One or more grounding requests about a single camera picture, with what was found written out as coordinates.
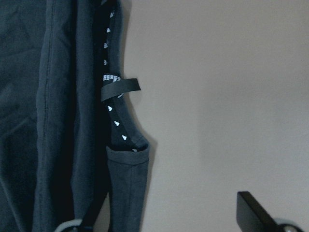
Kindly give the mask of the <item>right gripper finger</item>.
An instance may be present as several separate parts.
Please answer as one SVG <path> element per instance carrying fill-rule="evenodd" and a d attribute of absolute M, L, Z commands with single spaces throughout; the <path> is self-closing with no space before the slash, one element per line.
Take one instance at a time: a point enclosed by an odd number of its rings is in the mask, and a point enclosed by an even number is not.
<path fill-rule="evenodd" d="M 237 193 L 236 221 L 242 232 L 301 232 L 293 223 L 278 223 L 248 191 Z"/>

